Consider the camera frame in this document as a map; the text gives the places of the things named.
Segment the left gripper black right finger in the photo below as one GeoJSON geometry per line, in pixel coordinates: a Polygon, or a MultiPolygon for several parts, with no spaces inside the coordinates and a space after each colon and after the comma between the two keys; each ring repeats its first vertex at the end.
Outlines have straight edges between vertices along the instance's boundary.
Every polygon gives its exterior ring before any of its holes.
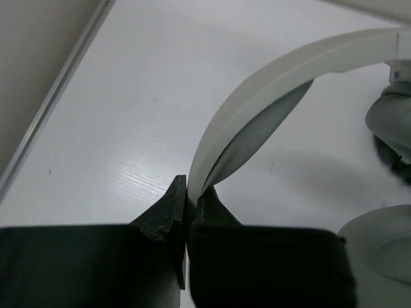
{"type": "Polygon", "coordinates": [[[197,307],[356,307],[345,241],[316,228],[242,225],[213,187],[199,198],[189,240],[197,307]]]}

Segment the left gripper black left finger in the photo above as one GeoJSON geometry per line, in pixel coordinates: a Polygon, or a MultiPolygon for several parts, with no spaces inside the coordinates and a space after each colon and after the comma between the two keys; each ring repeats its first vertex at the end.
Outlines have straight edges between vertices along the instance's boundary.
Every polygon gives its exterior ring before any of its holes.
{"type": "Polygon", "coordinates": [[[179,307],[186,178],[120,225],[1,229],[2,307],[179,307]]]}

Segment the grey white over-ear headphones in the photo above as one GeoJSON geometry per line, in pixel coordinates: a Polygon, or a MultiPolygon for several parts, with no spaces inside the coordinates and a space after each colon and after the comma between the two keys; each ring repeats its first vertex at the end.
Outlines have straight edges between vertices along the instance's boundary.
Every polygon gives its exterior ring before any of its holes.
{"type": "Polygon", "coordinates": [[[345,241],[358,304],[410,302],[410,29],[325,38],[243,81],[190,167],[189,233],[213,187],[242,224],[345,241]]]}

